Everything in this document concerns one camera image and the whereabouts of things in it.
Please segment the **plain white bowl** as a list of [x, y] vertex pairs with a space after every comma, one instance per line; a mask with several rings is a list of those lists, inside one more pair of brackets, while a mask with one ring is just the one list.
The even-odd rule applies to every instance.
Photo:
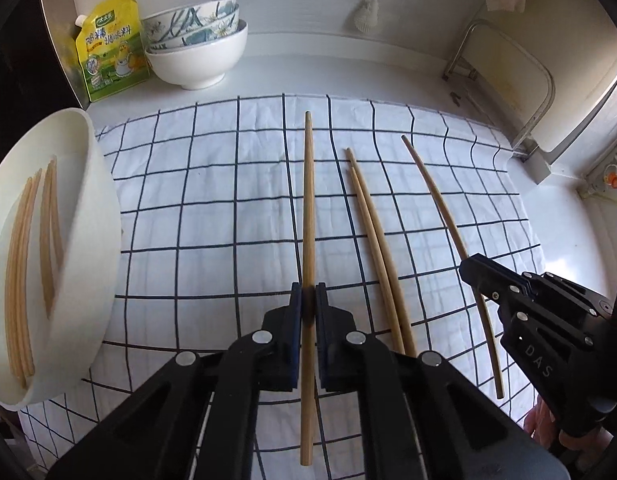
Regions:
[[237, 30], [224, 38], [170, 51], [145, 51], [147, 61], [158, 78], [184, 90], [209, 88], [232, 70], [248, 40], [249, 27], [240, 20]]

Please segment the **white hanging brush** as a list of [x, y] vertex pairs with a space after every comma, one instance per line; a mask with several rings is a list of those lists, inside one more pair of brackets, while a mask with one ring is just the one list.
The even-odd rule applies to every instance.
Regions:
[[354, 27], [363, 35], [370, 34], [379, 23], [379, 0], [364, 0], [353, 15]]

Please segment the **large white plate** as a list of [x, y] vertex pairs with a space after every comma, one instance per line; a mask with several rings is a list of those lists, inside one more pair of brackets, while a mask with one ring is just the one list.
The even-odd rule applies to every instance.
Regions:
[[[63, 263], [58, 268], [50, 234], [54, 301], [46, 315], [40, 275], [39, 229], [45, 171], [58, 162]], [[9, 366], [5, 326], [5, 276], [13, 220], [28, 177], [39, 172], [26, 271], [26, 387]], [[121, 214], [110, 169], [88, 115], [59, 110], [25, 133], [0, 163], [0, 404], [8, 410], [49, 400], [87, 374], [110, 320]]]

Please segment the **metal dish rack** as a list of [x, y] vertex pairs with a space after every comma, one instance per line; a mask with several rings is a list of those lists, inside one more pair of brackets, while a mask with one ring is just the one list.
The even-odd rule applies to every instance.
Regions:
[[513, 148], [528, 151], [532, 133], [554, 104], [556, 84], [549, 69], [499, 26], [476, 18], [446, 62], [442, 79], [469, 81], [467, 96], [478, 112], [494, 112]]

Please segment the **yellow seasoning pouch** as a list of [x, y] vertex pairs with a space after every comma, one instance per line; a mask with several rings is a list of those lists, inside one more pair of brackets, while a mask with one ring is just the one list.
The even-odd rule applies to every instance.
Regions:
[[136, 0], [104, 0], [75, 40], [89, 101], [94, 103], [150, 77]]

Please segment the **wooden chopstick in plate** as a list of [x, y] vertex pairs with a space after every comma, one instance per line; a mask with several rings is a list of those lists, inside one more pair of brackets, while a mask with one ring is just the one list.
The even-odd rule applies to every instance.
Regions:
[[7, 336], [8, 358], [11, 373], [19, 385], [24, 388], [26, 379], [20, 356], [20, 347], [18, 344], [18, 322], [17, 322], [17, 270], [19, 259], [20, 235], [22, 224], [25, 216], [26, 206], [28, 206], [28, 196], [30, 196], [33, 179], [28, 177], [24, 189], [20, 196], [16, 216], [13, 220], [11, 230], [9, 252], [6, 266], [5, 276], [5, 326]]
[[28, 350], [25, 336], [28, 334], [26, 320], [26, 271], [28, 270], [28, 239], [30, 238], [32, 212], [39, 185], [39, 172], [26, 181], [16, 218], [16, 254], [13, 265], [13, 314], [14, 314], [14, 350], [17, 352], [18, 379], [22, 388], [26, 387], [26, 378], [32, 372], [28, 370]]

